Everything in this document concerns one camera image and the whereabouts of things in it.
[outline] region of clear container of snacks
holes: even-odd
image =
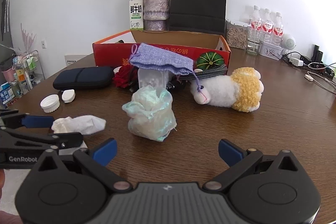
[[[226,22],[226,42],[230,47],[245,49],[250,24],[236,20]]]

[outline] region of yellow curly fleece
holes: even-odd
[[[230,77],[239,85],[239,95],[232,108],[249,112],[251,107],[256,107],[260,102],[260,95],[257,94],[260,85],[258,78],[254,76],[254,68],[239,68]]]

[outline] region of white round speaker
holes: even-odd
[[[284,34],[282,36],[282,42],[281,42],[281,47],[287,49],[287,50],[292,50],[296,46],[295,38],[291,36],[290,34]]]

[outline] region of textured ceramic vase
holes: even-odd
[[[144,0],[143,19],[146,30],[167,30],[166,20],[169,18],[169,0]]]

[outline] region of blue gripper pad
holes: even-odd
[[[246,156],[242,149],[227,140],[219,141],[218,153],[229,167],[235,165]]]
[[[109,138],[90,151],[91,157],[100,165],[106,166],[117,154],[117,141]]]
[[[21,119],[21,124],[26,128],[51,128],[54,121],[53,116],[27,115]]]

